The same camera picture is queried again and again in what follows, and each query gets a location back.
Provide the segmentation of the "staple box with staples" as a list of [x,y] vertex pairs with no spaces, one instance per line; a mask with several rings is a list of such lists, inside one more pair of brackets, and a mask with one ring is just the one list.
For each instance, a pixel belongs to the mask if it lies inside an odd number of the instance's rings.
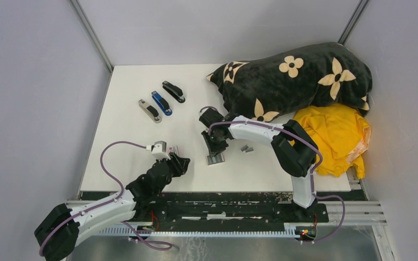
[[219,163],[224,163],[225,162],[225,158],[224,155],[222,153],[216,155],[216,156],[207,156],[207,165],[214,165],[214,164],[219,164]]

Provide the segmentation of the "red white staple box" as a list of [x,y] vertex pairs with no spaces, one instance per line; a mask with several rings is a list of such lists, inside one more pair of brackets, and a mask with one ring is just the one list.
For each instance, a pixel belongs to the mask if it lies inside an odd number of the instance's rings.
[[178,149],[178,147],[177,146],[171,146],[171,147],[169,147],[169,152],[170,153],[175,153],[175,154],[179,154],[179,149]]

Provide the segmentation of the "beige stapler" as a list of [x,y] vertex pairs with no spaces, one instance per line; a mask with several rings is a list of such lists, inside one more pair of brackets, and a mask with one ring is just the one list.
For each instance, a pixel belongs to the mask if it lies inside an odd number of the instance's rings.
[[161,123],[162,118],[155,107],[143,99],[138,101],[138,105],[154,123]]

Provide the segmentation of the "black stapler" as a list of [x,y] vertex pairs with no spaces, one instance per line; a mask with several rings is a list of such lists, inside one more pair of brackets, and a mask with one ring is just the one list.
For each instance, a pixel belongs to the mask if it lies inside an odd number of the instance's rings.
[[186,99],[184,97],[183,91],[178,86],[168,81],[163,81],[162,88],[167,93],[169,93],[175,100],[177,100],[179,103],[185,103]]

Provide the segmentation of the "blue stapler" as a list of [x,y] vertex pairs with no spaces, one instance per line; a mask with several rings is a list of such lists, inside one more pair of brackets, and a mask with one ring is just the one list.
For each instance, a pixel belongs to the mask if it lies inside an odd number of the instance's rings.
[[164,115],[172,115],[173,111],[165,98],[163,98],[157,91],[153,91],[151,96],[161,111],[164,113]]

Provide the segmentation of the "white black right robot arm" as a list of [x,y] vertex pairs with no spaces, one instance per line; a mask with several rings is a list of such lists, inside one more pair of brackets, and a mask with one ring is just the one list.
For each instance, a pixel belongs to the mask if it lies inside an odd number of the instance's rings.
[[227,140],[248,140],[273,149],[281,168],[291,176],[293,216],[306,222],[314,216],[316,202],[311,178],[322,161],[318,146],[295,120],[274,124],[252,120],[238,114],[223,116],[211,106],[202,108],[199,121],[207,127],[204,137],[210,157],[216,157],[228,147]]

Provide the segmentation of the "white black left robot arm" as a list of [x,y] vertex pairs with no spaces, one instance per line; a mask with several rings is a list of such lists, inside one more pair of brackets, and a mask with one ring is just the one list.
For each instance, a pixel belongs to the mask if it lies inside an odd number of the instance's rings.
[[62,260],[76,246],[101,230],[134,218],[145,220],[149,204],[175,177],[184,175],[190,159],[171,153],[169,159],[156,161],[145,174],[122,190],[78,207],[62,203],[55,206],[36,228],[39,255],[46,260]]

